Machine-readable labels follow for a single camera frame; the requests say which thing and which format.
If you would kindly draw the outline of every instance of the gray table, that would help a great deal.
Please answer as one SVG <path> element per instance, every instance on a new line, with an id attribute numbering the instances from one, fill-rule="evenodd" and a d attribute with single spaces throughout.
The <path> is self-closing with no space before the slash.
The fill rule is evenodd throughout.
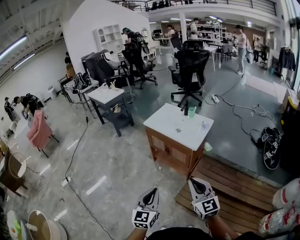
<path id="1" fill-rule="evenodd" d="M 120 128 L 123 128 L 128 124 L 131 126 L 135 124 L 130 111 L 127 109 L 123 89 L 115 88 L 115 90 L 111 90 L 108 89 L 107 86 L 102 85 L 88 93 L 88 96 L 101 123 L 105 123 L 103 118 L 110 121 L 114 125 L 118 136 L 121 136 Z M 118 107 L 121 108 L 121 111 L 118 113 L 114 113 L 114 109 L 111 110 L 111 108 L 115 107 L 116 104 L 118 104 Z"/>

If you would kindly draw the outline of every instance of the wooden pallet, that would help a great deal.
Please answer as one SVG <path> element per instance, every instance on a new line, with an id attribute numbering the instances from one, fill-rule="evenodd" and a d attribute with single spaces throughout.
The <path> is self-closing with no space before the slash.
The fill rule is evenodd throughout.
<path id="1" fill-rule="evenodd" d="M 249 177 L 204 155 L 192 177 L 208 181 L 220 202 L 220 217 L 236 232 L 256 232 L 260 219 L 273 211 L 271 200 L 277 191 L 266 183 Z M 188 184 L 176 195 L 175 201 L 193 211 Z"/>

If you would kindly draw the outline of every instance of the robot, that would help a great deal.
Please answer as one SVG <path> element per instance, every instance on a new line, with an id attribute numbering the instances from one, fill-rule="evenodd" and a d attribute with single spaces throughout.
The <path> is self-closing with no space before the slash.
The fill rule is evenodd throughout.
<path id="1" fill-rule="evenodd" d="M 220 211 L 218 197 L 212 190 L 211 185 L 199 178 L 191 178 L 188 181 L 192 194 L 192 205 L 194 211 L 205 220 L 215 216 Z M 135 209 L 132 212 L 132 223 L 136 228 L 150 229 L 158 220 L 158 199 L 157 188 L 150 189 L 139 196 Z"/>

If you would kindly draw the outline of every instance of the wooden cabinet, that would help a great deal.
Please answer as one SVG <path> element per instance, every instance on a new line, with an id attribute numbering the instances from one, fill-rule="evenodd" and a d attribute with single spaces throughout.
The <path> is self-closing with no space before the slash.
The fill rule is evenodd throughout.
<path id="1" fill-rule="evenodd" d="M 149 127 L 146 132 L 154 161 L 158 159 L 189 178 L 203 155 L 205 140 L 197 151 L 193 151 Z"/>

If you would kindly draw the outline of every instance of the ceiling light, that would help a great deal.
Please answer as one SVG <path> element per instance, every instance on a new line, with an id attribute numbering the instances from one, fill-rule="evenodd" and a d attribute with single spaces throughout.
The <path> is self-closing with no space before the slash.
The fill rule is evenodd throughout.
<path id="1" fill-rule="evenodd" d="M 9 46 L 2 54 L 0 55 L 0 60 L 3 59 L 7 54 L 9 54 L 14 48 L 16 48 L 18 45 L 20 45 L 22 42 L 24 42 L 27 39 L 26 36 L 20 38 L 16 42 L 14 42 L 11 46 Z"/>
<path id="2" fill-rule="evenodd" d="M 35 53 L 33 53 L 32 55 L 30 55 L 29 57 L 25 58 L 22 62 L 20 62 L 17 66 L 14 67 L 14 70 L 19 67 L 21 64 L 23 64 L 24 62 L 26 62 L 29 58 L 32 58 L 35 55 Z"/>

